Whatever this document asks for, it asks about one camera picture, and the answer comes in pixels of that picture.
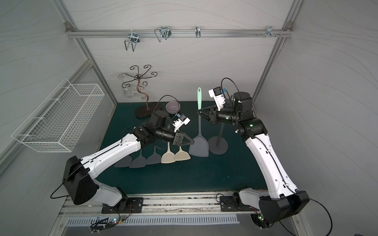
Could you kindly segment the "grey spatula green handle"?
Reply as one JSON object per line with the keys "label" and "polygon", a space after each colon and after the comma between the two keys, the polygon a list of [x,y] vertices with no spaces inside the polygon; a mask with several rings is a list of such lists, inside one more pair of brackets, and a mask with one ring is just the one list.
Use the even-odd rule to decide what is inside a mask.
{"label": "grey spatula green handle", "polygon": [[143,168],[146,166],[147,158],[143,156],[143,149],[140,150],[139,156],[134,159],[129,168],[136,169],[136,168]]}
{"label": "grey spatula green handle", "polygon": [[155,165],[159,163],[161,163],[161,155],[157,153],[157,147],[154,146],[152,155],[146,159],[146,165]]}
{"label": "grey spatula green handle", "polygon": [[125,156],[114,164],[115,168],[127,168],[131,165],[133,158],[129,155]]}

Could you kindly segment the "cream spatula green handle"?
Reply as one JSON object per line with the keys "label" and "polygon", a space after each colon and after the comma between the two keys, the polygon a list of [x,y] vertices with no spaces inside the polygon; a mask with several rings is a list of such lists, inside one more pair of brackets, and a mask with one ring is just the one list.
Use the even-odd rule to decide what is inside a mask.
{"label": "cream spatula green handle", "polygon": [[182,147],[179,147],[179,151],[175,153],[175,161],[186,161],[190,159],[191,159],[190,154],[184,151]]}

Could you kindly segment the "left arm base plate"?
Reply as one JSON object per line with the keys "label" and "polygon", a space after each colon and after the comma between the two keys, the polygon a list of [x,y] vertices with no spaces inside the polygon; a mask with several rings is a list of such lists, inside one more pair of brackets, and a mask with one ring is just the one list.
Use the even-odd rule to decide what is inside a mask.
{"label": "left arm base plate", "polygon": [[103,204],[101,213],[102,214],[118,214],[118,213],[141,213],[143,207],[144,198],[128,198],[127,200],[122,199],[117,205],[109,206]]}

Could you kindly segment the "cream spatula grey handle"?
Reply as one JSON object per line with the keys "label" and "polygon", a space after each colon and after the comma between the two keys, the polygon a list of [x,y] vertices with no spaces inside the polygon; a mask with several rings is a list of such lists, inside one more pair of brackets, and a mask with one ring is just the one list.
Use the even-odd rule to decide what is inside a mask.
{"label": "cream spatula grey handle", "polygon": [[167,143],[167,152],[161,157],[161,164],[170,164],[176,161],[175,154],[170,150],[170,143]]}

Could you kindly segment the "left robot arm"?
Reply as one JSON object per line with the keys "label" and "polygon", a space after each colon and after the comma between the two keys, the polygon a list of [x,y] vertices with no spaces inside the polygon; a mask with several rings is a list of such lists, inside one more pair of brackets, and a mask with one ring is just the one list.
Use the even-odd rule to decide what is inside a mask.
{"label": "left robot arm", "polygon": [[63,174],[63,186],[73,203],[82,205],[95,201],[114,207],[126,202],[128,198],[123,191],[98,182],[97,177],[118,161],[153,144],[156,140],[178,147],[194,144],[190,136],[179,130],[181,126],[187,125],[190,119],[180,114],[177,117],[170,128],[167,128],[169,114],[162,110],[155,111],[149,121],[135,127],[119,141],[91,155],[69,158]]}

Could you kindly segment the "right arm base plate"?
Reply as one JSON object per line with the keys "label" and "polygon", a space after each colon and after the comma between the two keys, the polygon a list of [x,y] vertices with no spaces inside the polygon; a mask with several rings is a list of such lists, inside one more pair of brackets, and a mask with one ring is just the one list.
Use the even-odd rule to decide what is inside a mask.
{"label": "right arm base plate", "polygon": [[259,213],[259,209],[256,209],[252,206],[244,205],[242,204],[238,198],[235,198],[234,196],[221,196],[218,199],[218,202],[220,204],[220,210],[222,212],[244,212],[244,211],[251,211],[251,212],[257,212]]}

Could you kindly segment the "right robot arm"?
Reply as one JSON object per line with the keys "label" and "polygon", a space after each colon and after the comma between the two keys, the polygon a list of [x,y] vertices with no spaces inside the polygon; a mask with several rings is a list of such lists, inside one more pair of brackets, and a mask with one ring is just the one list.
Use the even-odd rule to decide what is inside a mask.
{"label": "right robot arm", "polygon": [[254,115],[250,94],[236,92],[229,103],[224,94],[225,89],[220,87],[209,90],[215,104],[199,109],[198,114],[210,124],[234,127],[256,159],[267,185],[267,192],[250,187],[237,190],[233,196],[235,207],[238,210],[253,208],[269,224],[298,214],[309,202],[309,195],[300,191],[284,170],[266,127]]}

